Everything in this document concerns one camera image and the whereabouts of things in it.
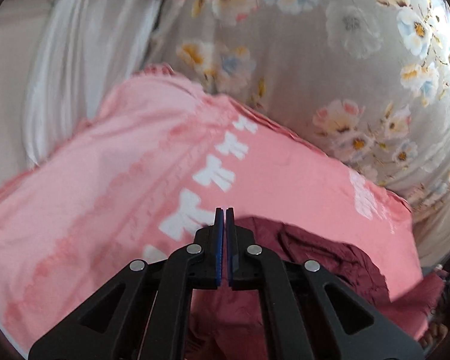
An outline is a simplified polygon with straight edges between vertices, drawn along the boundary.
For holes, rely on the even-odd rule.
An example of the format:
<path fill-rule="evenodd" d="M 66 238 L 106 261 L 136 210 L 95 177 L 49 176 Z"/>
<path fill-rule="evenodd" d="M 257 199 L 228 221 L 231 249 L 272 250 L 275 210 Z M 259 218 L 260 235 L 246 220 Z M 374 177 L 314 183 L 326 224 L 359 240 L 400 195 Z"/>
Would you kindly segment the person's right hand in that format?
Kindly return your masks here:
<path fill-rule="evenodd" d="M 446 325 L 444 314 L 434 314 L 428 321 L 427 331 L 419 339 L 419 343 L 424 350 L 440 344 L 448 334 L 449 328 Z"/>

